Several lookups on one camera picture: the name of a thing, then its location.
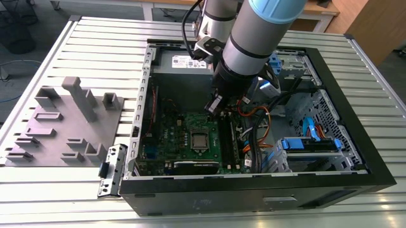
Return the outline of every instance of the workbench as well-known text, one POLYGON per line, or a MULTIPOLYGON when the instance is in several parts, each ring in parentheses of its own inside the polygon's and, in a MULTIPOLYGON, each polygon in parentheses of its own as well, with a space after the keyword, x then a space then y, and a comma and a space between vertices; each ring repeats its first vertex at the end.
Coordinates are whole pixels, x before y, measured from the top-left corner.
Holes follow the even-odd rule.
MULTIPOLYGON (((59 0, 51 1, 55 10, 60 9, 60 2, 80 2, 80 3, 96 3, 107 5, 121 5, 121 6, 138 6, 143 9, 145 20, 154 21, 153 10, 154 8, 162 9, 175 9, 175 10, 189 10, 197 0, 59 0)), ((309 0, 305 6, 305 10, 299 16, 299 19, 316 20, 317 24, 314 26, 314 32, 325 32, 328 26, 336 16, 340 15, 340 11, 334 4, 330 3, 328 8, 318 6, 317 0, 309 0)))
MULTIPOLYGON (((194 38, 191 24, 187 37, 194 38)), ((178 39, 181 24, 82 17, 68 21, 0 129, 0 157, 34 113, 42 86, 79 76, 95 96, 125 97, 115 143, 129 143, 147 39, 178 39)), ((400 228, 406 224, 406 107, 354 40, 337 34, 289 31, 282 46, 318 48, 396 177, 397 185, 325 209, 262 213, 139 217, 122 199, 98 199, 99 168, 0 167, 0 225, 101 227, 400 228)))

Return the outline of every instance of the black cable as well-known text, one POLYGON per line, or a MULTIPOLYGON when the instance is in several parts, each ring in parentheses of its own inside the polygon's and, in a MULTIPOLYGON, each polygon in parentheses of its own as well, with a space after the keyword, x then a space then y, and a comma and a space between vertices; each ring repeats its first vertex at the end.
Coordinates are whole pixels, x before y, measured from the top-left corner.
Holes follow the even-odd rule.
MULTIPOLYGON (((294 91, 289 91, 283 94, 281 94, 279 96, 273 98, 273 101, 270 102, 270 105, 267 107, 267 110, 271 112, 274 110, 274 108, 277 107, 277 105, 283 102, 289 97, 291 97, 291 95, 297 94, 297 93, 316 93, 318 91, 317 88, 314 89, 297 89, 294 91)), ((257 119, 257 122, 253 126, 253 130, 250 132, 250 138, 249 138, 249 142, 250 142, 250 147, 251 147, 251 154, 255 154, 255 162, 253 164, 255 164, 255 168, 254 171, 255 173, 261 173, 261 165, 262 165, 262 155, 261 155, 261 150, 259 148, 259 143, 257 140, 257 130, 258 130, 258 126, 263 120, 263 118, 266 117, 266 112, 263 112, 259 115, 259 118, 257 119)))
POLYGON ((185 42, 185 46, 186 46, 186 50, 189 51, 189 54, 190 54, 190 57, 194 58, 195 55, 191 51, 191 47, 190 47, 190 44, 189 44, 189 40, 186 38, 186 31, 185 31, 185 24, 186 24, 186 21, 191 15, 191 12, 195 10, 197 6, 201 4, 202 0, 198 0, 195 2, 195 4, 193 5, 193 7, 190 8, 190 10, 186 12, 185 14, 185 17, 183 17, 183 20, 182 20, 182 37, 183 37, 183 42, 185 42))

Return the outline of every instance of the white sticker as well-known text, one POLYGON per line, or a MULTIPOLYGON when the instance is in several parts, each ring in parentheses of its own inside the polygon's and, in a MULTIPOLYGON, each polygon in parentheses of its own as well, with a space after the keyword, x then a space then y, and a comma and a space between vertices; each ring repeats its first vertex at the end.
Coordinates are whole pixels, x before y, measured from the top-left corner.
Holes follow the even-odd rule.
POLYGON ((173 68, 198 68, 206 69, 207 65, 205 61, 193 60, 190 56, 174 56, 173 68))
POLYGON ((243 96, 243 97, 242 97, 242 101, 243 101, 246 104, 249 104, 251 100, 250 100, 246 96, 243 96))
POLYGON ((245 165, 246 167, 251 167, 251 164, 253 164, 253 161, 249 160, 249 159, 246 159, 245 162, 243 162, 243 165, 245 165))

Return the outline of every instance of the metal bracket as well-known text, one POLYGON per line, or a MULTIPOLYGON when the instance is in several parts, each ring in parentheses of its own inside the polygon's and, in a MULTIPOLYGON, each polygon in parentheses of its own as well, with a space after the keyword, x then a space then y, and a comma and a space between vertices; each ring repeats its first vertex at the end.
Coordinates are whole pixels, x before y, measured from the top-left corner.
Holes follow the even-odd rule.
POLYGON ((127 146, 114 145, 109 148, 106 162, 101 165, 99 177, 102 177, 98 198, 121 197, 119 184, 126 160, 127 146))

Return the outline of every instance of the gray carpet floor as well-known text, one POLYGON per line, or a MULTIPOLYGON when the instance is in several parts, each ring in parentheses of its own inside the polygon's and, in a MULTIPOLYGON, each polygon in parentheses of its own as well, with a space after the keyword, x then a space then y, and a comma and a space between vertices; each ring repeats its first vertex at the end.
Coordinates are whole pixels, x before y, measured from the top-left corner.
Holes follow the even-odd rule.
MULTIPOLYGON (((14 55, 0 45, 0 63, 19 59, 43 61, 71 15, 143 20, 142 8, 139 7, 70 2, 62 2, 60 7, 62 9, 55 11, 48 1, 36 1, 34 8, 39 22, 30 26, 30 31, 38 47, 27 54, 14 55)), ((162 10, 154 9, 154 19, 181 22, 185 12, 185 10, 167 12, 171 17, 165 17, 162 10)), ((195 17, 197 13, 193 13, 190 18, 193 19, 195 17)), ((0 101, 18 97, 23 93, 38 66, 35 63, 28 64, 20 62, 4 67, 11 74, 11 80, 8 82, 0 81, 0 101)), ((396 53, 392 53, 378 68, 402 100, 406 101, 406 90, 402 89, 406 85, 406 59, 398 57, 396 53)), ((18 99, 0 103, 0 123, 6 121, 16 102, 18 99)))

